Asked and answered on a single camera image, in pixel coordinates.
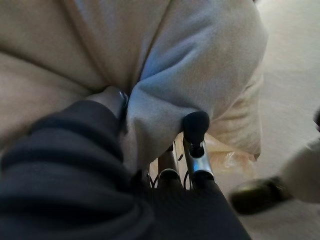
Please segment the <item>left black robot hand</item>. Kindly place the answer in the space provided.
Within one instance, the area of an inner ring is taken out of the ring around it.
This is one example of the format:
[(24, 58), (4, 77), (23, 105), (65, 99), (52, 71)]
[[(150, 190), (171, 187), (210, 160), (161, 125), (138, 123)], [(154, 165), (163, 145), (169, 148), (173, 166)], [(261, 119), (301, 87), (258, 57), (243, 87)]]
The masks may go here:
[(156, 188), (123, 164), (128, 97), (103, 92), (38, 120), (1, 160), (3, 240), (248, 240), (214, 178)]

